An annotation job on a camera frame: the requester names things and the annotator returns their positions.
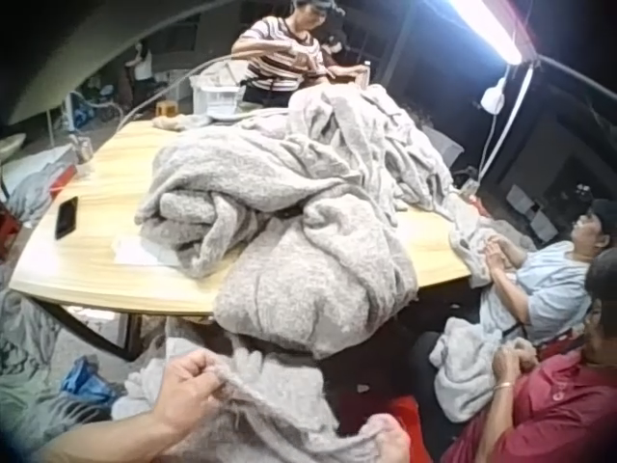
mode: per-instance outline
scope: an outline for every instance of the bracelet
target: bracelet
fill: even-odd
[[[514,383],[501,383],[501,384],[497,384],[493,388],[493,392],[496,392],[499,389],[506,389],[506,388],[513,388],[513,387],[514,387]]]

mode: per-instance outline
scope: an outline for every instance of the black metal table leg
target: black metal table leg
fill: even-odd
[[[102,337],[99,333],[89,328],[85,323],[73,316],[58,304],[53,304],[40,299],[32,298],[47,313],[53,316],[67,330],[87,344],[109,354],[133,362],[141,354],[140,337],[136,332],[141,327],[141,316],[136,314],[126,315],[126,329],[123,345],[119,346]]]

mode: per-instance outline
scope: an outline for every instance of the light blue shirt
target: light blue shirt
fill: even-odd
[[[523,266],[510,279],[529,296],[527,338],[534,344],[552,340],[578,325],[591,305],[585,291],[589,264],[567,257],[573,251],[571,241],[555,243],[529,253]],[[493,286],[482,293],[480,324],[485,331],[507,331],[517,320],[503,306]],[[521,336],[516,330],[509,339]]]

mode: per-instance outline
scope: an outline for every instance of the paper on wall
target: paper on wall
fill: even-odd
[[[141,236],[120,236],[114,242],[113,248],[114,263],[120,265],[180,266],[174,251]]]

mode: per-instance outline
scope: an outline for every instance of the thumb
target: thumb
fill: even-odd
[[[211,371],[204,371],[198,376],[189,379],[189,382],[193,383],[192,386],[204,398],[210,397],[223,386],[223,381]]]

